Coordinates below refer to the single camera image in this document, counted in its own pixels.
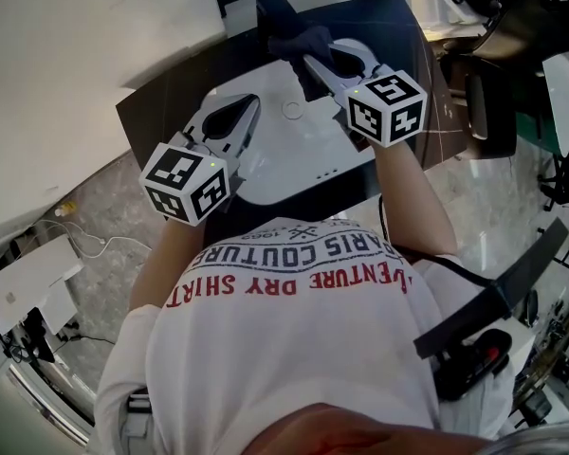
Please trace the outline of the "silver metal door frame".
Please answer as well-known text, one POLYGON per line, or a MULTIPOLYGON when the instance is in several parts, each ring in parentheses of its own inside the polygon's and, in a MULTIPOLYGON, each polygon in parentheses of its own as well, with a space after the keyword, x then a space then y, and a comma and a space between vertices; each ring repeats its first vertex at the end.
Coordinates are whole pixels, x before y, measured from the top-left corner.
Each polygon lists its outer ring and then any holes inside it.
POLYGON ((74 444, 86 448, 93 433, 93 423, 58 386, 25 362, 12 362, 9 377, 21 395, 47 421, 74 444))

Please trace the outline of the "person's right forearm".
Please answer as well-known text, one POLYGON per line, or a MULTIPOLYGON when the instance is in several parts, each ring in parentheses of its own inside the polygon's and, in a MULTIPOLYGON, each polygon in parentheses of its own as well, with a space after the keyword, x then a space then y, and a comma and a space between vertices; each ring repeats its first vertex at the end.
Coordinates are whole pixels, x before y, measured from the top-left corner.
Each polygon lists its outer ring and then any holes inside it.
POLYGON ((408 144, 373 144, 391 242, 431 255, 458 252, 451 221, 408 144))

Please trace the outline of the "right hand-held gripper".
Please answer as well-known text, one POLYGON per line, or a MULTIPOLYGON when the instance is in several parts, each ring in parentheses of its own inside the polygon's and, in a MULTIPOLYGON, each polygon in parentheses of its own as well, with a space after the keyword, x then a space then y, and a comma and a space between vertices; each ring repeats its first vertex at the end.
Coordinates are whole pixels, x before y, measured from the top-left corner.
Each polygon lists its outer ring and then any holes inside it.
POLYGON ((384 148, 423 131, 428 94, 408 73, 379 66, 372 52, 353 46, 333 43, 330 52, 338 75, 365 79, 348 85, 314 56, 303 61, 345 111, 349 130, 384 148))

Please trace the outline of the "white desk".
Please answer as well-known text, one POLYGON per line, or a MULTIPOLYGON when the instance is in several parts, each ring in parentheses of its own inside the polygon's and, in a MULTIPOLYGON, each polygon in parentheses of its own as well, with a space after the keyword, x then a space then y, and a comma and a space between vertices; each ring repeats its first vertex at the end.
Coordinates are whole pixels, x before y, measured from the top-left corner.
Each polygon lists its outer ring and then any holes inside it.
POLYGON ((467 3, 453 0, 408 0, 413 15, 428 41, 476 37, 486 32, 487 18, 467 3))

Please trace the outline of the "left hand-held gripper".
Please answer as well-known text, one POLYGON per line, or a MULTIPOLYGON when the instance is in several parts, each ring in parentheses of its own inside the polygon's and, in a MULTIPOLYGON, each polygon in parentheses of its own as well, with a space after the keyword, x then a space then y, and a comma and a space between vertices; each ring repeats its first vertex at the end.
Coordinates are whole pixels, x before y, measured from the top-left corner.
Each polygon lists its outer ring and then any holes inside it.
POLYGON ((196 128, 158 143, 139 178, 153 209, 189 226, 227 209, 244 182, 240 157, 260 113, 257 95, 212 97, 194 115, 196 128))

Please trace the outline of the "black office chair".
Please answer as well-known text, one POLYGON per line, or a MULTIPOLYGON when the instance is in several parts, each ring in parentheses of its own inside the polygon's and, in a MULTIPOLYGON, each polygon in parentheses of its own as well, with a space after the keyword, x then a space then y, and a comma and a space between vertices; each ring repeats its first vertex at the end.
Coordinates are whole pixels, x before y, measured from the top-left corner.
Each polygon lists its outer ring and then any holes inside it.
POLYGON ((569 0, 512 0, 478 37, 434 45, 470 158, 512 156, 516 112, 551 111, 542 63, 569 53, 569 0))

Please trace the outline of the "white round table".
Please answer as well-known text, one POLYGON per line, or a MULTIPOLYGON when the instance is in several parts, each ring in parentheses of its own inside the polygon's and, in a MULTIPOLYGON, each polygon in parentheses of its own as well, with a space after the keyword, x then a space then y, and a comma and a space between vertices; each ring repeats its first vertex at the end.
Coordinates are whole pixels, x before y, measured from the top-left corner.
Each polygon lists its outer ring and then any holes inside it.
POLYGON ((556 55, 542 63, 560 155, 569 154, 569 61, 556 55))

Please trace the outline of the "green cabinet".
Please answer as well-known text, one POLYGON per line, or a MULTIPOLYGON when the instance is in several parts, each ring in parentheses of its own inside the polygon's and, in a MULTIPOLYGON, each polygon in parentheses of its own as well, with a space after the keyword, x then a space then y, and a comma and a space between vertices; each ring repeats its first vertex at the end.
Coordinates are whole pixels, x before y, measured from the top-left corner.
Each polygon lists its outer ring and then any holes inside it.
POLYGON ((516 131, 519 137, 554 155, 565 156, 559 144, 555 121, 551 111, 536 116, 515 113, 516 131))

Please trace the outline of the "white sink basin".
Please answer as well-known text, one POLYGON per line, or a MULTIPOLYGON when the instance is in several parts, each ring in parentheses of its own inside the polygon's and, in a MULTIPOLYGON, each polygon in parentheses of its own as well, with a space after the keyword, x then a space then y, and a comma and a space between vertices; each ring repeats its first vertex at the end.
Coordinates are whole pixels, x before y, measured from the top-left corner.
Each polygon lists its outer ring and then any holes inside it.
POLYGON ((282 61, 259 67, 213 88, 203 99, 255 94, 261 113, 240 158, 245 182, 237 195, 249 203, 275 204, 374 159, 373 150, 358 151, 333 116, 340 109, 330 97, 305 101, 291 66, 282 61), (303 116, 288 120, 282 104, 296 101, 303 116))

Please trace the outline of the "dark blue cloth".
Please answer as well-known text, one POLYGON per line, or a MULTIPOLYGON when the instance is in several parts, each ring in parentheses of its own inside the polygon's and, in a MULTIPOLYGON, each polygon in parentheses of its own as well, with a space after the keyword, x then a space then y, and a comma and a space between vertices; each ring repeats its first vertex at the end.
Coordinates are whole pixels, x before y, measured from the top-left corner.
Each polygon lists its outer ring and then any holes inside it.
POLYGON ((323 86, 307 70, 303 56, 309 55, 323 64, 333 64, 330 44, 333 39, 327 27, 315 26, 292 39, 272 36, 267 41, 268 51, 276 58, 290 64, 302 87, 307 102, 326 95, 323 86))

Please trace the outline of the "black tangled equipment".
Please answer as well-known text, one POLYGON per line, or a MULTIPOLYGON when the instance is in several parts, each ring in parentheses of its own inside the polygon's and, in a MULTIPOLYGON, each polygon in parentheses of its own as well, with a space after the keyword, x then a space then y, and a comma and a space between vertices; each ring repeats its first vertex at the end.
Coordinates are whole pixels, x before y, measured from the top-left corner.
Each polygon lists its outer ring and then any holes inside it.
POLYGON ((46 341, 46 328, 40 311, 33 308, 8 333, 1 336, 4 354, 15 363, 54 363, 53 351, 46 341))

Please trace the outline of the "person's white printed shirt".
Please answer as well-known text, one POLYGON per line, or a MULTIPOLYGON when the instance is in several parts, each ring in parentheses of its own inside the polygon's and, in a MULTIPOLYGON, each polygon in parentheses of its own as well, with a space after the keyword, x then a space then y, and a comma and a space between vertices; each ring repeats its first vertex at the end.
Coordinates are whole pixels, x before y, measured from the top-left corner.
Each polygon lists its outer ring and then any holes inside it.
POLYGON ((278 218, 201 250, 162 307, 130 311, 96 398, 103 455, 123 455, 122 406, 148 390, 158 455, 239 455, 285 416, 326 404, 379 422, 492 439, 514 373, 437 397, 414 341, 476 297, 457 259, 409 263, 346 220, 278 218))

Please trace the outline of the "person's left forearm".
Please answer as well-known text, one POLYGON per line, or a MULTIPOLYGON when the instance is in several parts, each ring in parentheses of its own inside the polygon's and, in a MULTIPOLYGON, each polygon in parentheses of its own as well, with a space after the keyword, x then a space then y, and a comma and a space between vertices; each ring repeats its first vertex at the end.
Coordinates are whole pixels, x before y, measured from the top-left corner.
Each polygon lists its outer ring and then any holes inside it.
POLYGON ((169 219, 133 285, 129 310, 162 307, 194 257, 203 249, 205 223, 192 227, 169 219))

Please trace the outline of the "white cardboard box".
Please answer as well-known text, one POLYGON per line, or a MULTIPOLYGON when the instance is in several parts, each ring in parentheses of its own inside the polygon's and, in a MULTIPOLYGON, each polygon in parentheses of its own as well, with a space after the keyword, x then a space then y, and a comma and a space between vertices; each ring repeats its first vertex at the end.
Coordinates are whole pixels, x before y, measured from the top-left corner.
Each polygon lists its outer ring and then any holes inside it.
POLYGON ((67 236, 37 247, 0 271, 0 334, 38 309, 49 331, 58 333, 77 314, 66 281, 83 269, 67 236))

